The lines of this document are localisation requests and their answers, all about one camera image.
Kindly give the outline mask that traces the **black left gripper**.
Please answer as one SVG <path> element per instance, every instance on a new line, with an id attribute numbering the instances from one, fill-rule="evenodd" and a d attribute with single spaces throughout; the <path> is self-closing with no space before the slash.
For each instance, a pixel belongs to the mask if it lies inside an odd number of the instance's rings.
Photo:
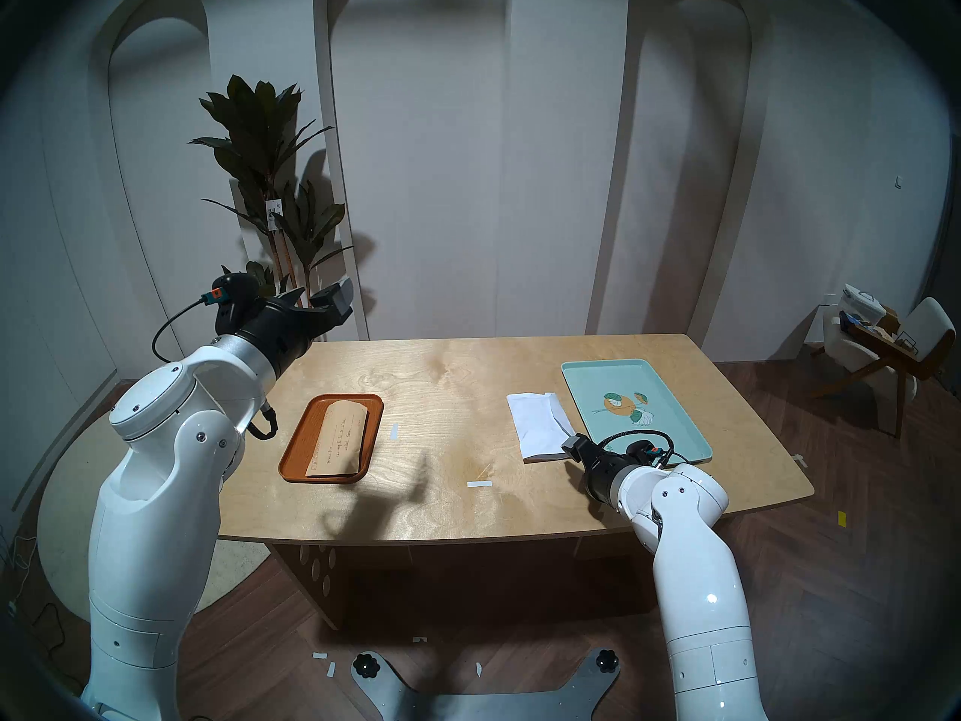
<path id="1" fill-rule="evenodd" d="M 298 308 L 304 291 L 305 287 L 296 287 L 276 300 L 260 300 L 253 316 L 238 329 L 239 338 L 261 352 L 276 377 L 305 355 L 316 338 L 341 326 L 353 313 L 355 289 L 350 277 L 311 295 L 310 308 Z"/>

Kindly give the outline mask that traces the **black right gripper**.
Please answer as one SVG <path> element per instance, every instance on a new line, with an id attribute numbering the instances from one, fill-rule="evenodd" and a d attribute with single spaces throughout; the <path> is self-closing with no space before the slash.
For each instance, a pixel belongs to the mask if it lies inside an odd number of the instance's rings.
<path id="1" fill-rule="evenodd" d="M 562 443 L 563 452 L 582 463 L 587 494 L 600 503 L 616 502 L 619 484 L 615 480 L 628 470 L 628 458 L 611 452 L 590 452 L 590 438 L 572 434 Z"/>

